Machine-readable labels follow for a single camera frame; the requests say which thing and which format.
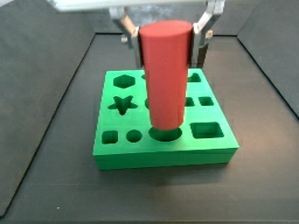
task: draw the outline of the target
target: gray table surface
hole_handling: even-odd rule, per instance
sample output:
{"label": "gray table surface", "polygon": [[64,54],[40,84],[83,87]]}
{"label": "gray table surface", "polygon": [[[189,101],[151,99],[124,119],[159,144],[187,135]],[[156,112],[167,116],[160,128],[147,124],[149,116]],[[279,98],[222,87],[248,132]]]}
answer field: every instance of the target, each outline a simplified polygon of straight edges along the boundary
{"label": "gray table surface", "polygon": [[3,221],[299,221],[299,125],[235,38],[204,72],[240,148],[230,164],[99,171],[92,145],[107,70],[135,68],[97,35]]}

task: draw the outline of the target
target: rectangular hole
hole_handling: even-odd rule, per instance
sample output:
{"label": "rectangular hole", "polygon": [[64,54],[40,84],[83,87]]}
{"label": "rectangular hole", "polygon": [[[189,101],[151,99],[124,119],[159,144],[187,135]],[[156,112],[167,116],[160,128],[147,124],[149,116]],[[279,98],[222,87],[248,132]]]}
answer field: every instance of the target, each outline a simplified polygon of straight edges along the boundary
{"label": "rectangular hole", "polygon": [[216,122],[191,123],[191,133],[193,138],[224,137],[220,125]]}
{"label": "rectangular hole", "polygon": [[103,144],[115,144],[117,142],[117,132],[115,130],[104,131],[101,134]]}

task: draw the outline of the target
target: red peg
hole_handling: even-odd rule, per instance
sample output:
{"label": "red peg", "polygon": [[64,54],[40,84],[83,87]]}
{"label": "red peg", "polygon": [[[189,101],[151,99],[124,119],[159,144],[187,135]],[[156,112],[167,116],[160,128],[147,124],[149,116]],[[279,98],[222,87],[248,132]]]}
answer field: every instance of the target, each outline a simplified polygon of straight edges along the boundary
{"label": "red peg", "polygon": [[140,29],[151,123],[159,130],[183,124],[192,24],[155,22]]}

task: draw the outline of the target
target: hexagon-shaped hole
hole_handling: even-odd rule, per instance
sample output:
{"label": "hexagon-shaped hole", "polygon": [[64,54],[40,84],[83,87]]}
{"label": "hexagon-shaped hole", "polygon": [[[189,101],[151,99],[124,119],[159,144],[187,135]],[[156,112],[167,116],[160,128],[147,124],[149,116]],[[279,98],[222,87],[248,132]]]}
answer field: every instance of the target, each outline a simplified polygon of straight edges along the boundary
{"label": "hexagon-shaped hole", "polygon": [[136,84],[136,78],[123,74],[113,79],[113,85],[119,88],[129,88]]}

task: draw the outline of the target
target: circular hole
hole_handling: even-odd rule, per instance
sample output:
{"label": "circular hole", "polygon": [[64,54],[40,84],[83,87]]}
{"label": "circular hole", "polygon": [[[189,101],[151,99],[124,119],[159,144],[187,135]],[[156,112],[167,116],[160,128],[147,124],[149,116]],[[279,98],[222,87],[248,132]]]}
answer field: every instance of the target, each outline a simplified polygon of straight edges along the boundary
{"label": "circular hole", "polygon": [[171,130],[160,130],[156,128],[151,128],[148,131],[148,134],[149,134],[149,137],[156,141],[171,142],[181,136],[183,131],[180,128],[171,129]]}
{"label": "circular hole", "polygon": [[125,139],[129,143],[136,143],[141,140],[143,134],[139,130],[132,129],[125,134]]}

